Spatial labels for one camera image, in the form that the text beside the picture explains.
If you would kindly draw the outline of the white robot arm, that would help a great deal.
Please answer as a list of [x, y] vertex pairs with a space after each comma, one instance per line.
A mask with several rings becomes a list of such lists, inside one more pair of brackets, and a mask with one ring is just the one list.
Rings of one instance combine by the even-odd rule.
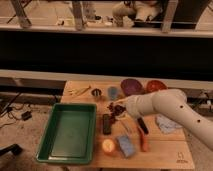
[[182, 125], [213, 151], [213, 122], [195, 112], [180, 89], [166, 89], [143, 95], [131, 95], [115, 102], [126, 108], [134, 119], [162, 114]]

